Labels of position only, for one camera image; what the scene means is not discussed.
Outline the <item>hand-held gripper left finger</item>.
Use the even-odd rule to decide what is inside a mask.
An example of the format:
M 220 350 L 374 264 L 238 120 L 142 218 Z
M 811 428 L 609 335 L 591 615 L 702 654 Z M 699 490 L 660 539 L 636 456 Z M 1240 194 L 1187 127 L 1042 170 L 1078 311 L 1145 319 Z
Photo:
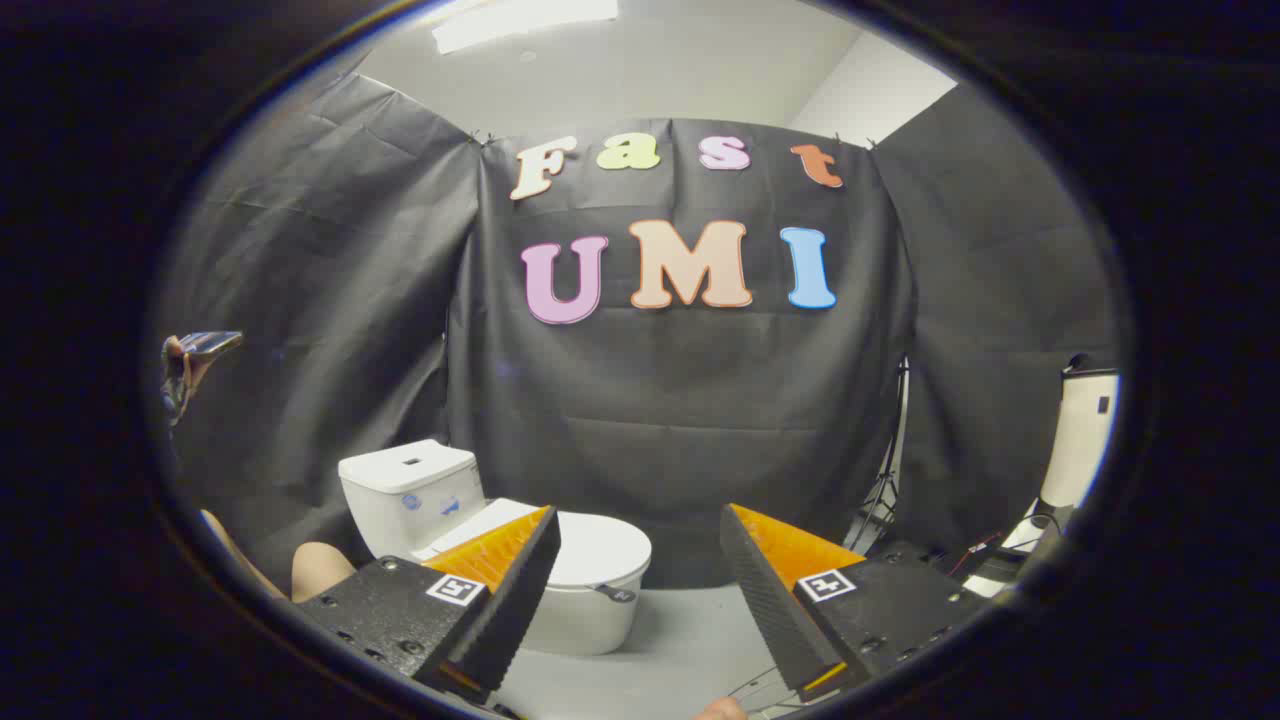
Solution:
M 483 705 L 500 688 L 561 548 L 541 506 L 428 561 L 376 559 L 300 603 L 356 655 Z

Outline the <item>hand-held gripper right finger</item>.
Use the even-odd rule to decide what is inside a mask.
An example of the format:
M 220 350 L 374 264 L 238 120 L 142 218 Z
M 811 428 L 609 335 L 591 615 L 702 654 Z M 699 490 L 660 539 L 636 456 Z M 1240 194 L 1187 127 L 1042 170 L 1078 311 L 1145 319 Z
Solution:
M 721 511 L 719 543 L 776 670 L 800 701 L 883 676 L 991 606 L 910 555 L 869 559 L 739 503 Z

